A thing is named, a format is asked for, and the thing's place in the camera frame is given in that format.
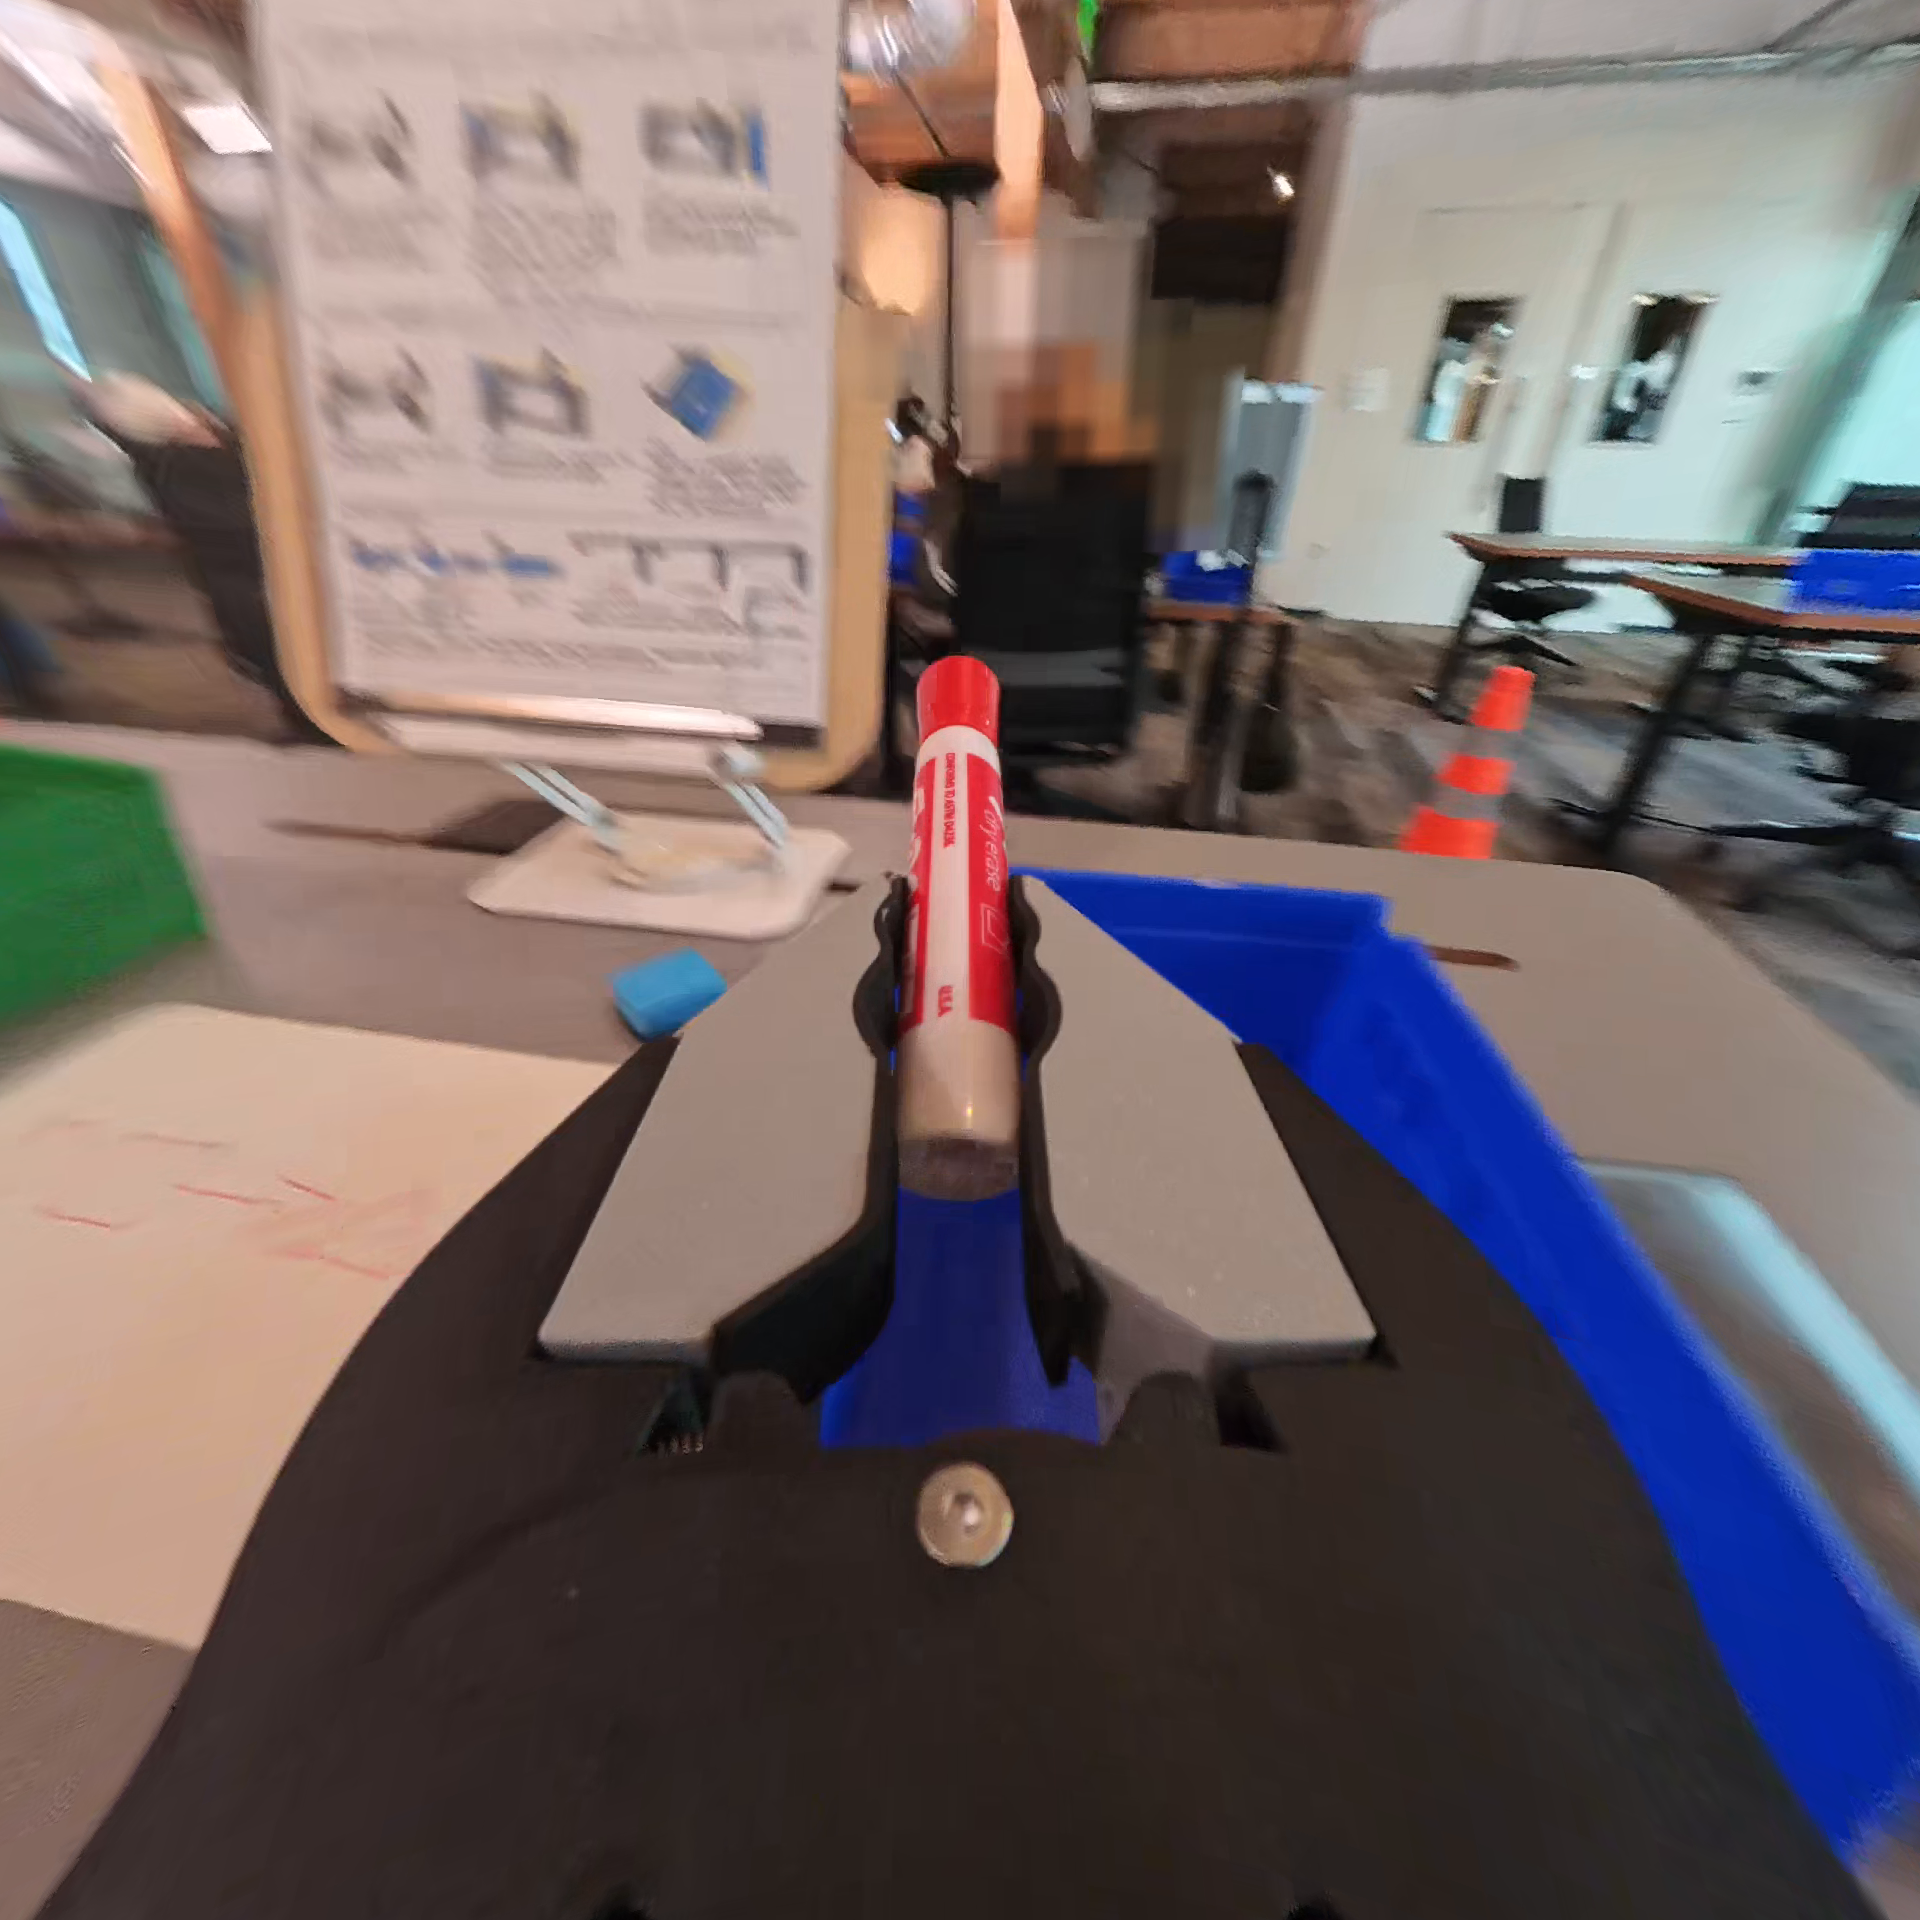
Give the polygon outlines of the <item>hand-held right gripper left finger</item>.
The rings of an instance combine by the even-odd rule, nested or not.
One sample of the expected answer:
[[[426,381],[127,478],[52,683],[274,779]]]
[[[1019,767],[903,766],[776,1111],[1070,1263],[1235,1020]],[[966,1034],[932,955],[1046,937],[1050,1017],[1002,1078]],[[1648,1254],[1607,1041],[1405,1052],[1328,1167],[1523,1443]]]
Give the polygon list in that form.
[[[540,1325],[559,1363],[815,1401],[895,1294],[904,885],[874,881],[678,1034]]]

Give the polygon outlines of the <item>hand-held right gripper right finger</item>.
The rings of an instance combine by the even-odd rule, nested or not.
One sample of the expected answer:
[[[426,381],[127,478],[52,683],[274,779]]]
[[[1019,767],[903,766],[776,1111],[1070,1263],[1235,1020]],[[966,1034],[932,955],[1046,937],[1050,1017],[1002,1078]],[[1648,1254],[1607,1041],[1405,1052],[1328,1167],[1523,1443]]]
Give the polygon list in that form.
[[[1231,1031],[1050,881],[1019,926],[1045,1355],[1094,1380],[1363,1355],[1375,1321]]]

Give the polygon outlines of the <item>blue eraser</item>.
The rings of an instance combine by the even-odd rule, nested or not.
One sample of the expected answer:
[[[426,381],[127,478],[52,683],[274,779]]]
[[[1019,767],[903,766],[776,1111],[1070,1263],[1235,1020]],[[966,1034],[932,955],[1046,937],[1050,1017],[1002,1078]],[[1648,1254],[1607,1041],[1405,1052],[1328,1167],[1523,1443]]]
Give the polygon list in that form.
[[[728,990],[722,971],[692,948],[661,950],[608,977],[614,1017],[637,1041],[670,1041]]]

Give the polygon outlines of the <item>red dry-erase marker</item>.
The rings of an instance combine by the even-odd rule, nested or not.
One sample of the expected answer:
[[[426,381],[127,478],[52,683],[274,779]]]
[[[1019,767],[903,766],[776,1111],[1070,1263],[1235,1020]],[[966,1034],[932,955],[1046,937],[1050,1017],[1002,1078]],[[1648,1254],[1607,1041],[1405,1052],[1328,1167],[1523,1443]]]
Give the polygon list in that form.
[[[984,1203],[1018,1186],[1021,1050],[998,742],[918,735],[895,1031],[903,1188]]]

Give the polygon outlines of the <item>white whiteboard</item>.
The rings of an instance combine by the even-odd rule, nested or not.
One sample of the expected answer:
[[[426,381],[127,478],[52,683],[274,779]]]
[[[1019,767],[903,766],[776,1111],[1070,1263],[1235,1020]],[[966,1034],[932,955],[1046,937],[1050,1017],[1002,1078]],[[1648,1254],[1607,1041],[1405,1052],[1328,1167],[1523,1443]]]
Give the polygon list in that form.
[[[351,1346],[608,1071],[163,1003],[10,1077],[5,1599],[203,1644]]]

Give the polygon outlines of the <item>large blue plastic bin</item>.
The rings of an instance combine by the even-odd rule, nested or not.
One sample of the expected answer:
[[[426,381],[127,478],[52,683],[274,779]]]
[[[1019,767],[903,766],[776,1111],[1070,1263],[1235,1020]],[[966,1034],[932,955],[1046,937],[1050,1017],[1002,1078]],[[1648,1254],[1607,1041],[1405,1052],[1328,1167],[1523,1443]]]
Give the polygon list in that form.
[[[1436,1203],[1543,1324],[1651,1494],[1719,1657],[1839,1852],[1915,1787],[1915,1626],[1378,897],[1026,868]]]

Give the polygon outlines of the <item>orange traffic cone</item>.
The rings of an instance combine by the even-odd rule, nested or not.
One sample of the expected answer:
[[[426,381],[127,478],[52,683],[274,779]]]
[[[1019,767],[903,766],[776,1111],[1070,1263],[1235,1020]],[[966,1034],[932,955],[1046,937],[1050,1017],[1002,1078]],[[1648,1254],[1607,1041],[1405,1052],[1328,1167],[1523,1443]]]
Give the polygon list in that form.
[[[1469,861],[1494,858],[1531,691],[1534,677],[1510,662],[1487,677],[1468,723],[1455,729],[1428,797],[1411,811],[1396,842],[1399,852]]]

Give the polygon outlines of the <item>green plastic bin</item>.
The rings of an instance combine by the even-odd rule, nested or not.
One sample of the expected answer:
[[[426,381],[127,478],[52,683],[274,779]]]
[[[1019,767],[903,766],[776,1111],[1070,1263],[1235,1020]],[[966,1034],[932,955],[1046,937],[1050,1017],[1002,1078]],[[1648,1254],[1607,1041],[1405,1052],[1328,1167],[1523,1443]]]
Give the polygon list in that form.
[[[208,937],[157,777],[2,747],[2,1023]]]

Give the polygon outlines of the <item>wooden top desk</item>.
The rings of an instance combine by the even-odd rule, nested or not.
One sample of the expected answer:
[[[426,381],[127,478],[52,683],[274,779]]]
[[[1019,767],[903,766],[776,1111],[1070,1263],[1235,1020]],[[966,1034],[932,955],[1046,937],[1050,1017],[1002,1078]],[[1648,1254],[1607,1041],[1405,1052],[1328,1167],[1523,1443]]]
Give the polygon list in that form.
[[[1636,570],[1680,570],[1708,578],[1784,575],[1798,559],[1789,546],[1727,542],[1658,543],[1544,532],[1466,532],[1446,538],[1479,571],[1431,682],[1419,700],[1444,718],[1463,716],[1474,668],[1519,665],[1579,677],[1576,661],[1552,644],[1556,617],[1584,610],[1600,587],[1626,586]]]
[[[1740,642],[1746,661],[1760,639],[1869,639],[1892,649],[1918,644],[1918,613],[1861,609],[1800,609],[1782,583],[1677,567],[1632,567],[1623,583],[1652,596],[1671,617],[1682,654],[1632,735],[1607,801],[1579,815],[1581,846],[1611,867],[1628,834],[1642,827],[1651,788],[1694,698],[1704,685],[1715,647]]]

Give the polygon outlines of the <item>white framed panel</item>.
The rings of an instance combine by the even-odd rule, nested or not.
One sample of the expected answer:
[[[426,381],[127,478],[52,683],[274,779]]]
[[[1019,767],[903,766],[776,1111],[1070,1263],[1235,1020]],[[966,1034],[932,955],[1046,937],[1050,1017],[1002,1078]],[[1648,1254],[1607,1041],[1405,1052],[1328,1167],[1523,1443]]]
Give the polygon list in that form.
[[[250,6],[347,701],[821,741],[840,30],[829,2]]]

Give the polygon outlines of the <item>black floor lamp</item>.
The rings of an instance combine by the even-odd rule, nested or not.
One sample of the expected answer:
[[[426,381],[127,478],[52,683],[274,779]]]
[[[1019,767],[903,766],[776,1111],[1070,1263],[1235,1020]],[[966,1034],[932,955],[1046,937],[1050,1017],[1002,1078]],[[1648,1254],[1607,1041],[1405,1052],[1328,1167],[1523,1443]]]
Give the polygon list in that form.
[[[955,211],[962,203],[981,203],[991,197],[1002,178],[998,165],[983,158],[939,158],[900,171],[895,182],[903,193],[934,203],[942,211],[942,319],[939,319],[939,420],[943,444],[957,455],[962,430],[957,423],[957,244]]]

